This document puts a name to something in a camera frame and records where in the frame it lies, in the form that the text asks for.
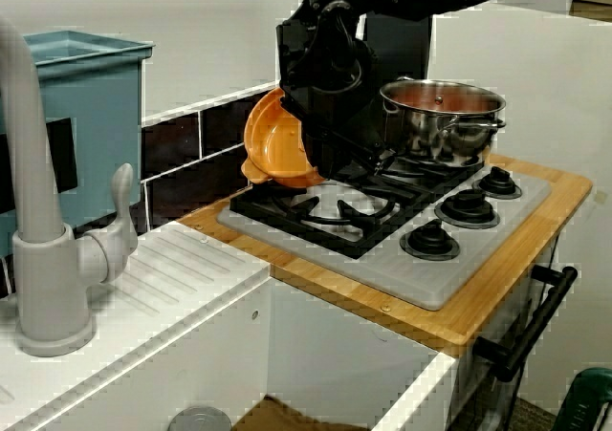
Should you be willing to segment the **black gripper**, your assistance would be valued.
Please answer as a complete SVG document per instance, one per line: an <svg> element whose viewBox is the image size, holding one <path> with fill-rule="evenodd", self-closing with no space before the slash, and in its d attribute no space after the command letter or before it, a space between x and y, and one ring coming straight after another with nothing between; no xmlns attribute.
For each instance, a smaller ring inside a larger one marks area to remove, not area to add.
<svg viewBox="0 0 612 431"><path fill-rule="evenodd" d="M303 133L303 144L310 165L320 177L332 179L344 166L356 164L368 174L377 175L396 160L388 150L376 122L375 106L379 84L360 81L343 91L323 91L314 86L279 82L284 98L281 105L302 122L309 132L328 130L338 139L337 148L327 137Z"/></svg>

